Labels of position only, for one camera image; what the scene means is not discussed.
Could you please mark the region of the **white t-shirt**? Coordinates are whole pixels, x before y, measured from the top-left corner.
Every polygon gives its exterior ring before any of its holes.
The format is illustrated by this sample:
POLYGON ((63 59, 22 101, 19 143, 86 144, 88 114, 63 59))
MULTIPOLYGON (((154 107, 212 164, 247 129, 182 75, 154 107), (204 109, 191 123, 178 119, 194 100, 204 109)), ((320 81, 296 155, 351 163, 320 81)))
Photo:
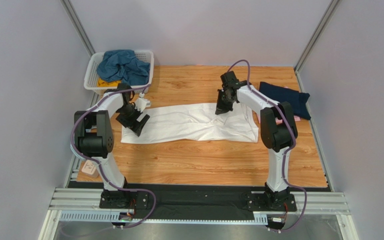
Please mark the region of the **white t-shirt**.
POLYGON ((233 110, 216 115, 215 103, 196 103, 146 109, 150 118, 140 136, 128 128, 122 129, 123 144, 157 144, 177 140, 233 141, 256 143, 259 128, 253 111, 242 103, 233 110))

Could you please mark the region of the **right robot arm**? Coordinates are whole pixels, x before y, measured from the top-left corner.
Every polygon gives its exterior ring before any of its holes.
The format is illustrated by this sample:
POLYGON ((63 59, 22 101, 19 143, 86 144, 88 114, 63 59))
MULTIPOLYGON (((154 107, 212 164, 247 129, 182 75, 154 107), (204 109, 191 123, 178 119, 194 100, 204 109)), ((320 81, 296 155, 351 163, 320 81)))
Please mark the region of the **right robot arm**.
POLYGON ((290 152, 298 137, 292 106, 270 99, 248 81, 238 80, 233 71, 220 78, 216 115, 231 112, 234 103, 242 103, 260 115, 260 137, 268 149, 269 170, 265 191, 257 195, 253 209, 296 211, 295 198, 288 184, 290 152))

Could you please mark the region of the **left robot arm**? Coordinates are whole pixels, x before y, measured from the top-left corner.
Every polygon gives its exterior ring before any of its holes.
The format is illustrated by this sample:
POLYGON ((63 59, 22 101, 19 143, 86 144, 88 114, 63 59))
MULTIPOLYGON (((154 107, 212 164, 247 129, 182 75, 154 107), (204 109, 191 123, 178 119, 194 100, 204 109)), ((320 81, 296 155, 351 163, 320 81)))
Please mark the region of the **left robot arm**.
POLYGON ((70 136, 72 151, 79 157, 89 160, 103 179, 103 192, 100 197, 102 209, 134 209, 135 189, 127 189, 126 177, 120 172, 114 155, 115 138, 111 117, 127 130, 139 137, 150 119, 144 113, 150 101, 144 98, 144 87, 139 87, 139 98, 132 102, 136 89, 126 83, 106 90, 102 99, 94 106, 74 114, 74 127, 70 136))

